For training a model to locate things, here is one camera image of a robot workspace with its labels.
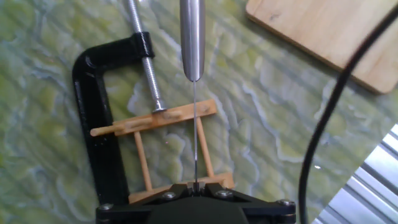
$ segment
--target wooden cutting board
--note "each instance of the wooden cutting board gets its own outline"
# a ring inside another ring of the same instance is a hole
[[[249,0],[250,19],[341,70],[398,0]],[[353,72],[376,93],[398,82],[398,22],[372,46]]]

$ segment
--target black wire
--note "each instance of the black wire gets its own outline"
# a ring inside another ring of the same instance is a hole
[[[317,149],[317,145],[321,135],[328,123],[328,120],[336,107],[336,104],[343,92],[343,89],[348,81],[351,72],[354,70],[355,66],[361,60],[362,56],[369,50],[373,43],[381,36],[381,34],[394,22],[398,17],[398,4],[388,13],[388,15],[380,22],[379,25],[371,32],[370,35],[366,37],[366,40],[359,47],[357,52],[351,58],[347,66],[342,71],[341,75],[337,79],[337,83],[330,96],[329,102],[323,112],[321,120],[317,124],[310,144],[307,148],[307,153],[305,154],[303,166],[301,170],[300,180],[298,182],[298,213],[300,215],[301,224],[307,224],[307,207],[306,207],[306,194],[307,194],[307,182],[308,175],[310,173],[312,159]]]

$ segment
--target popsicle stick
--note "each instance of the popsicle stick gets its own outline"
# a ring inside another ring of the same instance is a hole
[[[213,166],[211,164],[209,149],[207,148],[205,132],[203,130],[203,125],[201,123],[200,117],[197,118],[197,130],[198,130],[198,137],[199,137],[199,141],[200,141],[201,151],[203,153],[203,158],[205,159],[207,175],[210,178],[212,178],[212,177],[214,177],[214,171],[213,171]]]
[[[144,146],[142,145],[141,134],[139,131],[134,133],[134,138],[136,139],[138,157],[141,162],[142,174],[144,175],[145,188],[147,191],[151,191],[152,183],[150,181],[147,159],[145,157]]]
[[[171,112],[164,112],[163,113],[163,118],[164,119],[177,119],[181,117],[182,113],[181,111],[171,111]]]
[[[226,187],[228,189],[233,189],[235,187],[234,180],[233,180],[233,175],[232,175],[231,172],[218,174],[218,175],[215,175],[213,178],[211,178],[211,177],[199,178],[198,181],[199,182],[204,182],[206,184],[219,183],[223,187]],[[186,184],[188,182],[193,182],[193,180],[181,182],[179,184]],[[171,185],[159,187],[159,188],[153,189],[151,191],[138,192],[138,193],[131,194],[129,196],[129,201],[130,201],[130,203],[137,202],[139,200],[142,200],[142,199],[144,199],[146,197],[150,197],[150,196],[152,196],[154,194],[157,194],[159,192],[162,192],[164,190],[168,190],[170,187],[171,187]]]
[[[123,129],[124,129],[124,125],[112,125],[112,126],[106,126],[106,127],[101,127],[101,128],[93,128],[90,131],[90,135],[95,137],[95,136],[113,133],[115,131],[122,131]]]
[[[178,118],[165,119],[164,113],[172,113],[172,114],[181,113],[181,115]],[[201,101],[201,102],[197,103],[197,116],[198,117],[207,116],[207,115],[211,115],[211,114],[215,114],[215,113],[217,113],[217,107],[216,107],[216,102],[213,99]],[[154,128],[158,128],[158,127],[165,126],[168,124],[175,124],[175,123],[178,123],[181,121],[186,121],[188,119],[193,119],[193,104],[179,106],[176,108],[171,108],[171,109],[168,109],[167,111],[163,111],[163,112],[159,112],[159,113],[138,116],[138,117],[134,117],[134,118],[125,119],[122,121],[115,121],[113,124],[114,125],[122,124],[124,126],[126,124],[126,122],[139,121],[139,120],[146,119],[146,118],[152,118],[152,123],[148,124],[148,125],[135,126],[134,128],[125,128],[121,131],[116,131],[115,135],[120,136],[123,134],[129,134],[129,133],[133,133],[136,131],[144,131],[144,130],[148,130],[148,129],[154,129]]]
[[[152,118],[144,118],[137,121],[128,121],[124,123],[124,127],[126,128],[136,128],[142,125],[150,125],[152,124]]]

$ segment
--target metal grill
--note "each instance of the metal grill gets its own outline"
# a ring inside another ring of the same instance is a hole
[[[398,223],[398,125],[313,224]]]

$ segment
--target green marble surface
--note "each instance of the green marble surface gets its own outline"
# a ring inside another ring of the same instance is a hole
[[[180,55],[178,0],[139,2],[169,107],[192,103]],[[215,172],[264,200],[297,199],[308,140],[337,73],[250,22],[245,0],[206,1],[199,100]],[[93,223],[98,205],[72,91],[86,48],[131,35],[122,0],[0,0],[0,223]],[[141,66],[105,76],[115,120],[150,113]],[[315,218],[397,121],[398,90],[374,96],[350,83],[315,156]],[[142,133],[154,187],[193,178],[193,124]],[[132,136],[119,138],[131,192],[144,190]],[[205,176],[203,159],[199,176]]]

